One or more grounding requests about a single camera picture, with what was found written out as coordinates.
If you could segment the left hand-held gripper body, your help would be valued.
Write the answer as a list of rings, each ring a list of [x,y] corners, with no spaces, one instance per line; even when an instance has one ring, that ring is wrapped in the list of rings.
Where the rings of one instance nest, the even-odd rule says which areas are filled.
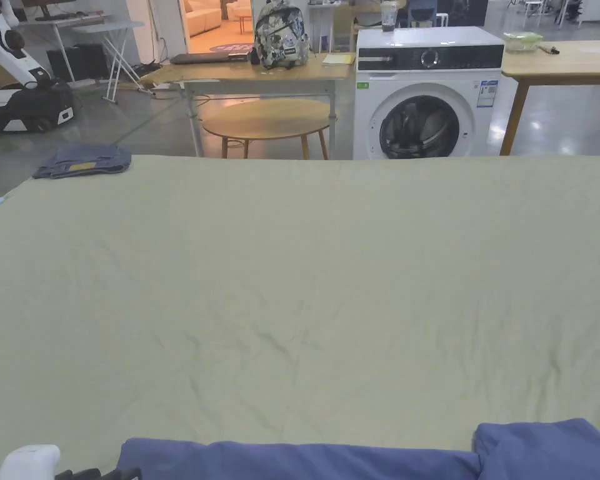
[[[0,468],[0,479],[99,479],[96,468],[56,471],[61,451],[56,445],[35,444],[9,453]]]

